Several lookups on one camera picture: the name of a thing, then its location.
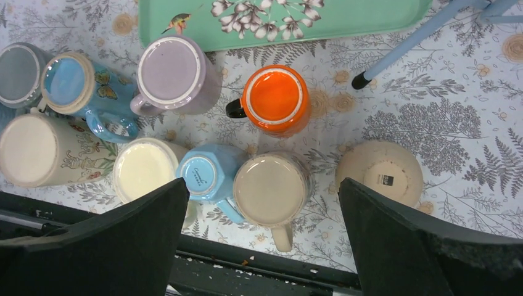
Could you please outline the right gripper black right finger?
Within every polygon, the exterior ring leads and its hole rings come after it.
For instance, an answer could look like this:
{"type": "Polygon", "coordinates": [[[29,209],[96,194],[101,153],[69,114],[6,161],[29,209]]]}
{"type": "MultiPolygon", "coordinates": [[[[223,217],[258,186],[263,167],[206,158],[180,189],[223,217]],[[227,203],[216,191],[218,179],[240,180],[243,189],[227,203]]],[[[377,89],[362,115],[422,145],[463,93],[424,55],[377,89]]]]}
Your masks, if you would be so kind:
{"type": "Polygon", "coordinates": [[[522,240],[458,226],[351,178],[339,202],[364,295],[521,295],[522,240]]]}

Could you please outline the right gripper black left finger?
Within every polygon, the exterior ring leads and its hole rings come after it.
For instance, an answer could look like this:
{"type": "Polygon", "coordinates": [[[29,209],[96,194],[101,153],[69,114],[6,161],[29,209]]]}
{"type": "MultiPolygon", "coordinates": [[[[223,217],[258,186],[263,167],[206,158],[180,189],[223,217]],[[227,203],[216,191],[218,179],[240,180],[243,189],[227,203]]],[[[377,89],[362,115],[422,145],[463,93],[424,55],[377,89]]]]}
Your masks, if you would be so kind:
{"type": "Polygon", "coordinates": [[[42,236],[1,241],[2,295],[163,295],[189,192],[178,178],[42,236]]]}

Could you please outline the round beige glazed mug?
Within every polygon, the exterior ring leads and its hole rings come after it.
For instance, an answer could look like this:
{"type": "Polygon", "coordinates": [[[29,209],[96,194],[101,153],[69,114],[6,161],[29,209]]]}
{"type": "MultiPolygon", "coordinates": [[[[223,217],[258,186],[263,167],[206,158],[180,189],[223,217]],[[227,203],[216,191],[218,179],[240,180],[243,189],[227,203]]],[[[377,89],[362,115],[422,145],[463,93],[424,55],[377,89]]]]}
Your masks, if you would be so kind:
{"type": "Polygon", "coordinates": [[[346,152],[335,171],[336,189],[345,178],[409,207],[416,206],[424,184],[416,157],[388,141],[365,141],[346,152]]]}

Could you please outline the beige seahorse print mug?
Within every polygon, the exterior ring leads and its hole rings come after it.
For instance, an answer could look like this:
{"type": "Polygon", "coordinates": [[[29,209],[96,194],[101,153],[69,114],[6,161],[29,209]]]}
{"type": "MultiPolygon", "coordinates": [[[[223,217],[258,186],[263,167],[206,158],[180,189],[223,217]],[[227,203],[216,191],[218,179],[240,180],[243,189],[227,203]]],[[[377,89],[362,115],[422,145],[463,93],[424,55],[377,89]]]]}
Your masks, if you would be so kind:
{"type": "Polygon", "coordinates": [[[250,223],[269,228],[280,252],[293,246],[292,220],[302,211],[314,187],[304,159],[295,152],[257,155],[237,171],[233,197],[250,223]]]}

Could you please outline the orange mug with black handle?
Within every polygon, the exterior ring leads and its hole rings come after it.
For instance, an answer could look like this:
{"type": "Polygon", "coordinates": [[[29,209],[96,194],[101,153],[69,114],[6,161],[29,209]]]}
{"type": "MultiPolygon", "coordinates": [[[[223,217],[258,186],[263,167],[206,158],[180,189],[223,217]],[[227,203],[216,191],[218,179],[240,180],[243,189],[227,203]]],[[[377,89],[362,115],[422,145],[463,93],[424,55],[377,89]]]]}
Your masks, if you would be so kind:
{"type": "Polygon", "coordinates": [[[304,79],[285,65],[257,70],[246,82],[242,96],[226,105],[229,118],[248,118],[262,132],[289,138],[310,121],[311,102],[304,79]]]}

